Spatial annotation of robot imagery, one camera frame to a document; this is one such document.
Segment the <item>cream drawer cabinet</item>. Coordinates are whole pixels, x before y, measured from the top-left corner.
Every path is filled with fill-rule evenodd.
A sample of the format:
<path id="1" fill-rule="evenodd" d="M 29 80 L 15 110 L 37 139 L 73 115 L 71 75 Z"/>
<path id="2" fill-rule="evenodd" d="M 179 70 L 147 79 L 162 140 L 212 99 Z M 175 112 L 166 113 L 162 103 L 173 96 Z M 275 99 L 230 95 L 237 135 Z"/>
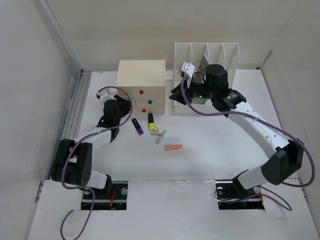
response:
<path id="1" fill-rule="evenodd" d="M 120 60 L 116 86 L 130 96 L 134 114 L 165 114 L 165 60 Z"/>

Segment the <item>small white eraser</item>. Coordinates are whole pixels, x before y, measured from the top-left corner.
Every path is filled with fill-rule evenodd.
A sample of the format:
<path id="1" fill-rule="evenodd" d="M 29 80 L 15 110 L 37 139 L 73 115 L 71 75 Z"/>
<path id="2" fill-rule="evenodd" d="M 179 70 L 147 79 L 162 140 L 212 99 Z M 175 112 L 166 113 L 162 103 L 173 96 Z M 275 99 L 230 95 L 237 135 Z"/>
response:
<path id="1" fill-rule="evenodd" d="M 152 136 L 160 136 L 160 135 L 162 135 L 162 133 L 159 133 L 159 132 L 151 132 L 150 134 Z"/>

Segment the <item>grey setup guide booklet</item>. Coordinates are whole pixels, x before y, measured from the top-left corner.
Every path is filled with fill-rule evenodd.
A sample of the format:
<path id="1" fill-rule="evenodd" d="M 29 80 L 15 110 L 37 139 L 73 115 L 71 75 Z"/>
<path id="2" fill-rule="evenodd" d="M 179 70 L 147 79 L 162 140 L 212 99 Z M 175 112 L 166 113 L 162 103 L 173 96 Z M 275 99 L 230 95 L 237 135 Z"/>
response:
<path id="1" fill-rule="evenodd" d="M 199 63 L 197 71 L 200 72 L 201 74 L 205 75 L 206 74 L 206 67 L 208 67 L 209 65 L 213 65 L 213 62 L 210 60 L 210 58 L 206 54 L 204 54 L 200 63 Z"/>

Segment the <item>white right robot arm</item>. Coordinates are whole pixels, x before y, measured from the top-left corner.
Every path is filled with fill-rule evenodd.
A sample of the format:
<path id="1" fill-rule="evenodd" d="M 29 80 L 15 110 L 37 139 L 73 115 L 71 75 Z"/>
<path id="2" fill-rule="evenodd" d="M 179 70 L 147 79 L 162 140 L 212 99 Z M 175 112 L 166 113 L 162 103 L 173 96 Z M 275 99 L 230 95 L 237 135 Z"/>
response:
<path id="1" fill-rule="evenodd" d="M 235 196 L 243 197 L 250 189 L 266 183 L 279 185 L 301 168 L 302 144 L 280 134 L 254 111 L 240 92 L 230 88 L 228 72 L 222 65 L 208 65 L 200 83 L 193 81 L 194 74 L 195 66 L 184 62 L 182 81 L 171 91 L 169 98 L 188 106 L 194 98 L 210 100 L 217 111 L 240 126 L 268 157 L 266 163 L 233 178 L 231 190 Z"/>

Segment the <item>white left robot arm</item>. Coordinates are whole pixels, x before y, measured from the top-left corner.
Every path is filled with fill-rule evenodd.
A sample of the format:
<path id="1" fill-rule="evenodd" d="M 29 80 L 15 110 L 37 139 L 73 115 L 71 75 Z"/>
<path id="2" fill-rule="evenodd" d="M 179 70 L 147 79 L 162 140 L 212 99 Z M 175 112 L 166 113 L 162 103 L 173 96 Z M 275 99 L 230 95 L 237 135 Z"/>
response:
<path id="1" fill-rule="evenodd" d="M 76 139 L 62 139 L 58 145 L 51 179 L 69 188 L 92 188 L 100 198 L 112 192 L 108 174 L 92 169 L 93 152 L 112 143 L 119 134 L 121 120 L 132 113 L 132 102 L 118 95 L 104 98 L 103 115 L 93 131 Z"/>

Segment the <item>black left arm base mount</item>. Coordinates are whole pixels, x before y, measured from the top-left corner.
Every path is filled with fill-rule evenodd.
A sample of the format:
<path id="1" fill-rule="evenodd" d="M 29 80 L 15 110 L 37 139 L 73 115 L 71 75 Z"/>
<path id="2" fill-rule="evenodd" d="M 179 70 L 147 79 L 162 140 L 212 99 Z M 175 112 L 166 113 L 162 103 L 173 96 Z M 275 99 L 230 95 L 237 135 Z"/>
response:
<path id="1" fill-rule="evenodd" d="M 82 210 L 122 211 L 127 209 L 127 181 L 112 181 L 110 175 L 87 171 L 81 177 L 81 183 L 83 186 Z"/>

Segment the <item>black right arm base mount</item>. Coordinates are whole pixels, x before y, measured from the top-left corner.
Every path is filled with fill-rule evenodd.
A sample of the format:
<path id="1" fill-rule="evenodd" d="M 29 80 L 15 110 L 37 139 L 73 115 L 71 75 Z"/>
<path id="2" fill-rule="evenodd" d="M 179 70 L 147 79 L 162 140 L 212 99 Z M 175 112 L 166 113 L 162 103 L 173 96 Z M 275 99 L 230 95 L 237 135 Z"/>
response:
<path id="1" fill-rule="evenodd" d="M 214 196 L 219 210 L 264 210 L 261 188 L 244 189 L 232 179 L 215 180 Z"/>

